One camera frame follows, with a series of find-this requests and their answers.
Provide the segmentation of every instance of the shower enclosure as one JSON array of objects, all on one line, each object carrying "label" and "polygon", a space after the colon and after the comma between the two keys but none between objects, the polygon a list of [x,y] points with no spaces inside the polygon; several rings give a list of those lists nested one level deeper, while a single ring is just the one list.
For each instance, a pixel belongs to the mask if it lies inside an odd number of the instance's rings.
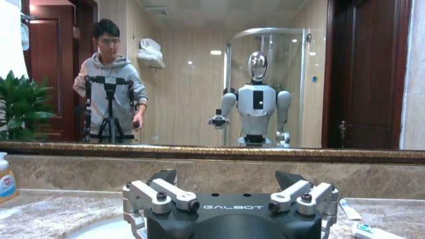
[{"label": "shower enclosure", "polygon": [[[237,33],[227,41],[223,55],[223,88],[235,90],[250,81],[247,58],[254,51],[267,56],[263,83],[277,92],[291,94],[285,131],[290,134],[290,147],[298,147],[302,127],[305,30],[289,28],[253,28]],[[223,146],[238,146],[241,122],[237,110],[229,114],[230,123],[222,131]],[[270,118],[267,136],[275,145],[277,113]]]}]

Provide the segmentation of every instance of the gray hoodie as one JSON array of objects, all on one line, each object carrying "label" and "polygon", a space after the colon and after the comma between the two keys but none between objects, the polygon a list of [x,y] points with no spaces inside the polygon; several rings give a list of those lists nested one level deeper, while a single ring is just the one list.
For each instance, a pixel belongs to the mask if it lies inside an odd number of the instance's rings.
[{"label": "gray hoodie", "polygon": [[[109,66],[103,66],[98,60],[98,53],[94,53],[81,65],[78,76],[74,78],[73,90],[79,96],[85,96],[85,76],[105,76],[123,78],[125,81],[133,81],[134,87],[134,101],[138,104],[147,103],[147,95],[145,86],[139,80],[137,70],[130,61],[123,56],[117,56],[113,63]],[[114,92],[114,101],[111,104],[113,117],[118,118],[119,126],[125,135],[131,133],[131,121],[129,107],[127,86],[117,85]],[[91,83],[91,123],[90,134],[98,133],[98,127],[101,125],[103,116],[107,111],[107,100],[103,85],[101,83]]]}]

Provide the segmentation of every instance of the humanoid robot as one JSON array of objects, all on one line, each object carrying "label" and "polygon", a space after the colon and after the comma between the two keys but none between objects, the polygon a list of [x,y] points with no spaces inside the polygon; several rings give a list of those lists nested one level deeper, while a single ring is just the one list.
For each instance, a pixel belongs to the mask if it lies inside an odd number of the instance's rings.
[{"label": "humanoid robot", "polygon": [[262,83],[266,72],[266,56],[262,52],[251,53],[247,60],[250,83],[246,83],[235,92],[233,88],[223,90],[221,97],[221,109],[215,110],[215,116],[209,119],[209,124],[222,129],[229,123],[227,115],[237,102],[237,111],[241,118],[241,133],[238,138],[241,146],[263,146],[271,144],[267,138],[267,124],[277,107],[277,146],[289,147],[289,133],[283,132],[290,106],[290,93],[275,90]]}]

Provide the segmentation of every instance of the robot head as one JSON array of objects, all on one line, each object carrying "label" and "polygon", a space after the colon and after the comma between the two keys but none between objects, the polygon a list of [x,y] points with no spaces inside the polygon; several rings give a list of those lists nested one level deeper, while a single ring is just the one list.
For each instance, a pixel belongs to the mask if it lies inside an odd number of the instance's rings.
[{"label": "robot head", "polygon": [[261,82],[266,72],[266,56],[262,52],[251,53],[247,60],[247,70],[254,82]]}]

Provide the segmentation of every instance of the sink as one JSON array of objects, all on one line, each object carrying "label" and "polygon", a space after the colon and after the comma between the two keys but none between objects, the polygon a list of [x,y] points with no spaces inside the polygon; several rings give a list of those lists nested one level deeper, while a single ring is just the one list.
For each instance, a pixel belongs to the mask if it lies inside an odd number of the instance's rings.
[{"label": "sink", "polygon": [[99,221],[69,234],[66,239],[134,239],[130,225],[123,221],[122,217]]}]

